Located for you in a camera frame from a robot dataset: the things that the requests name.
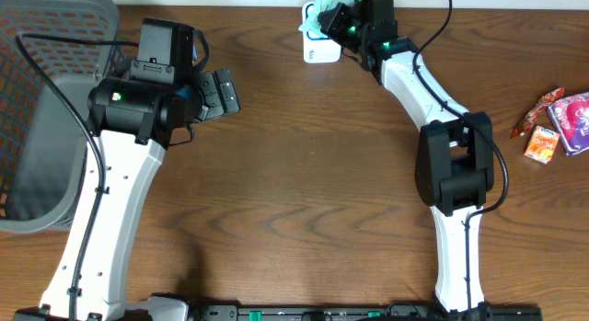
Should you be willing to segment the mint green wipes packet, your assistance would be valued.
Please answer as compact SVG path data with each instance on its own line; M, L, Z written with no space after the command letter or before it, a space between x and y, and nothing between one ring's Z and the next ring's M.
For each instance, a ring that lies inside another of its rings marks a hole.
M298 30L301 32L312 32L320 38L325 38L321 32L321 26L318 21L318 14L333 9L337 4L345 4L351 6L355 0L315 0L313 3L313 10L310 12L306 20L299 26Z

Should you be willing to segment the orange red snack bar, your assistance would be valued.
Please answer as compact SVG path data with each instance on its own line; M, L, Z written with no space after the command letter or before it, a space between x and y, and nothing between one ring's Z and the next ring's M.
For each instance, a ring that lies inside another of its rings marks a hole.
M516 137L521 137L525 135L527 132L535 124L537 117L539 114L545 110L549 105L553 104L555 101L561 99L566 92L565 87L559 87L551 92L548 92L546 95L542 96L536 104L529 110L526 115L518 122L515 126L514 131L511 134L510 139L514 139Z

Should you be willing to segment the orange tissue packet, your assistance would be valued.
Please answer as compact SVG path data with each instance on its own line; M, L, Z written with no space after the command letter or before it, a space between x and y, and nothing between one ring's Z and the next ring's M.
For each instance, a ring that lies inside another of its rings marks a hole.
M557 132L536 126L524 151L524 156L547 164L551 161L559 140L560 135Z

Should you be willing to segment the purple pink floral packet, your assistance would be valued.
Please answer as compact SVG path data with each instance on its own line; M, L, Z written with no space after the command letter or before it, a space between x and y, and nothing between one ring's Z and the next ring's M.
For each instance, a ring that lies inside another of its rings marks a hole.
M566 155L588 150L588 93L565 97L548 107Z

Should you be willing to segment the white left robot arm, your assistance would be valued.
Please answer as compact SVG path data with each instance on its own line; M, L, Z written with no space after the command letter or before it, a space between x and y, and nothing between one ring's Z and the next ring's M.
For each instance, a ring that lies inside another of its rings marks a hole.
M239 111L229 70L206 70L203 33L147 18L137 56L88 95L77 124L87 157L75 218L52 281L17 320L190 320L191 303L155 293L130 304L127 279L133 242L171 135L179 128Z

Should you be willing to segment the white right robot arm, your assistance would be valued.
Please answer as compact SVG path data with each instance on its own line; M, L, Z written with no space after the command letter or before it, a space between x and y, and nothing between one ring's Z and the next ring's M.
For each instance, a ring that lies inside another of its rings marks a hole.
M300 29L337 43L408 112L419 132L415 185L436 233L436 313L484 317L479 224L501 159L490 117L470 112L435 80L425 48L399 34L394 0L316 0Z

